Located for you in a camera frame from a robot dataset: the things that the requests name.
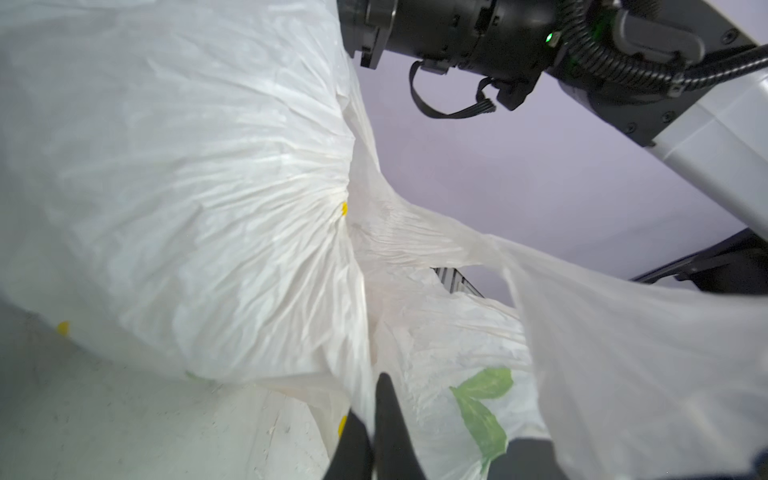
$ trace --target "black cable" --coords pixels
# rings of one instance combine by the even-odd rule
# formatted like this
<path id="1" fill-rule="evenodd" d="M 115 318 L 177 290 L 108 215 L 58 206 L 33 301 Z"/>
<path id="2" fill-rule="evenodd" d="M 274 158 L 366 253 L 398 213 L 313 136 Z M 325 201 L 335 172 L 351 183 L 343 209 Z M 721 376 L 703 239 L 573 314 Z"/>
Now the black cable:
<path id="1" fill-rule="evenodd" d="M 494 105 L 489 98 L 486 98 L 485 94 L 482 92 L 483 88 L 493 83 L 493 78 L 490 77 L 486 77 L 480 80 L 477 94 L 475 95 L 475 100 L 477 103 L 474 105 L 470 105 L 469 107 L 460 111 L 456 111 L 452 114 L 444 114 L 441 111 L 437 111 L 430 107 L 426 104 L 425 101 L 422 100 L 421 96 L 419 96 L 419 94 L 416 92 L 416 88 L 413 86 L 413 79 L 416 77 L 416 72 L 419 71 L 419 68 L 421 68 L 423 65 L 423 60 L 416 61 L 413 63 L 413 65 L 411 65 L 411 71 L 408 74 L 408 83 L 411 85 L 411 98 L 413 98 L 413 103 L 416 105 L 416 108 L 418 108 L 419 111 L 421 111 L 427 117 L 453 119 L 470 118 L 476 115 L 496 111 L 496 105 Z"/>
<path id="2" fill-rule="evenodd" d="M 559 0 L 558 22 L 568 53 L 584 70 L 641 91 L 668 91 L 674 85 L 687 91 L 698 90 L 768 67 L 768 45 L 684 71 L 638 60 L 592 38 L 584 0 Z"/>

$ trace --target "black motor housing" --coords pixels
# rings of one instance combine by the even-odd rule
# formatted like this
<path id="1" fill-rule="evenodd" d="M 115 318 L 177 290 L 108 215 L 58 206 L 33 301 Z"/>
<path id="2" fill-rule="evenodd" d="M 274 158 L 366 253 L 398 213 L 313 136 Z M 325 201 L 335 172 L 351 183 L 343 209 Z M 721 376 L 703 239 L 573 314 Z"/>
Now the black motor housing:
<path id="1" fill-rule="evenodd" d="M 555 0 L 338 0 L 344 46 L 376 68 L 384 50 L 495 80 L 514 109 L 553 60 Z"/>

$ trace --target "white floor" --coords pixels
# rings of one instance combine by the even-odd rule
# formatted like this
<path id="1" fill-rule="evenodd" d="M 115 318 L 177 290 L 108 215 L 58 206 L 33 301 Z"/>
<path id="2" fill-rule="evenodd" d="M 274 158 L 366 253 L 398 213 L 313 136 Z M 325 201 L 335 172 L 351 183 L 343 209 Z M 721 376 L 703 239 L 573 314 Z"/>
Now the white floor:
<path id="1" fill-rule="evenodd" d="M 100 360 L 0 304 L 1 480 L 320 479 L 306 405 Z"/>

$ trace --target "white plastic bag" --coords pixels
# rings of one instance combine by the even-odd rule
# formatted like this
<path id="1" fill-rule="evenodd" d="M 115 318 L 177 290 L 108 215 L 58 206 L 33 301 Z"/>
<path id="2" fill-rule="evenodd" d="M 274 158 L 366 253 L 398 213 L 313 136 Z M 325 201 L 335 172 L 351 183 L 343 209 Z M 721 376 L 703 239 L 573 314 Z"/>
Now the white plastic bag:
<path id="1" fill-rule="evenodd" d="M 347 117 L 359 139 L 349 224 L 366 278 L 386 275 L 382 265 L 497 270 L 518 307 L 541 414 L 571 478 L 752 468 L 768 447 L 768 298 L 610 278 L 412 206 L 380 174 L 362 108 Z M 372 311 L 376 292 L 367 297 Z M 390 315 L 418 307 L 401 308 Z M 455 335 L 452 345 L 461 341 Z"/>
<path id="2" fill-rule="evenodd" d="M 521 437 L 548 438 L 515 311 L 449 294 L 432 269 L 366 277 L 374 370 L 387 372 L 427 478 L 482 478 Z"/>
<path id="3" fill-rule="evenodd" d="M 336 3 L 0 9 L 0 290 L 102 356 L 372 418 Z"/>
<path id="4" fill-rule="evenodd" d="M 449 387 L 486 368 L 517 382 L 525 350 L 511 310 L 423 275 L 480 263 L 509 282 L 574 480 L 737 471 L 768 445 L 768 301 L 611 279 L 406 203 L 379 172 L 333 0 L 2 9 L 0 289 L 80 344 L 288 392 L 330 449 L 348 401 L 372 429 L 375 369 L 396 370 L 420 462 L 479 478 L 487 452 Z M 440 316 L 481 323 L 472 345 L 503 326 L 494 358 Z M 416 388 L 432 335 L 447 373 Z M 532 395 L 477 401 L 506 435 L 541 435 Z"/>

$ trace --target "metal rack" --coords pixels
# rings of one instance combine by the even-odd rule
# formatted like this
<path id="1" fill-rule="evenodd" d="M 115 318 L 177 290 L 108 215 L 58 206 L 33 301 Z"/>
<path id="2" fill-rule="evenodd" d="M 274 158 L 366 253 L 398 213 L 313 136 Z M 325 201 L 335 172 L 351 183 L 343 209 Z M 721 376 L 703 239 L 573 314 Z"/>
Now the metal rack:
<path id="1" fill-rule="evenodd" d="M 464 292 L 484 298 L 483 295 L 455 268 L 435 268 L 440 282 L 450 293 Z"/>

